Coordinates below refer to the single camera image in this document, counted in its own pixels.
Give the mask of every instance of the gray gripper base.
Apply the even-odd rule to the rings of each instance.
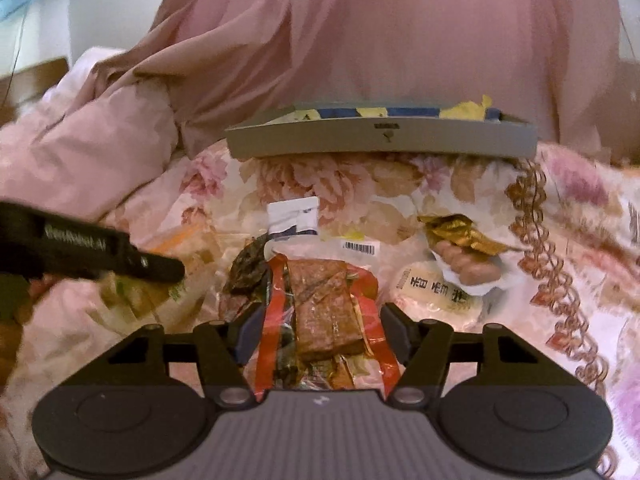
[[[53,472],[47,480],[75,477]],[[271,392],[225,413],[190,456],[152,480],[504,480],[449,449],[428,419],[373,391]],[[598,480],[585,470],[566,480]]]

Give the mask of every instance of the box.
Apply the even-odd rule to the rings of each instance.
[[[440,107],[301,104],[272,110],[226,131],[234,158],[335,152],[468,153],[533,158],[535,127],[496,108],[485,120],[439,117]]]

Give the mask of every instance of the brown crochet trim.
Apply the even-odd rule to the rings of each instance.
[[[580,296],[572,286],[573,278],[563,270],[564,260],[556,254],[556,245],[549,240],[549,231],[543,224],[542,205],[546,200],[546,176],[540,165],[533,161],[518,164],[524,174],[509,185],[505,193],[518,212],[511,231],[528,246],[519,266],[541,283],[531,304],[548,308],[561,318],[555,333],[546,342],[548,346],[580,362],[575,376],[598,395],[605,397],[604,379],[609,363],[598,354],[598,344],[588,333],[589,320],[580,309]],[[604,451],[598,468],[605,478],[612,478],[618,466],[618,457],[609,446]]]

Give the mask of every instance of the round packaged bread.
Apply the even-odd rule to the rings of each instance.
[[[446,282],[434,261],[403,267],[391,282],[389,297],[414,321],[437,319],[457,332],[468,330],[482,314],[482,298]]]

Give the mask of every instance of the gold foil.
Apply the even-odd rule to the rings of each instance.
[[[424,224],[427,239],[432,247],[439,240],[448,240],[457,246],[471,247],[489,256],[514,249],[483,235],[475,228],[472,219],[463,214],[418,216],[418,220]]]

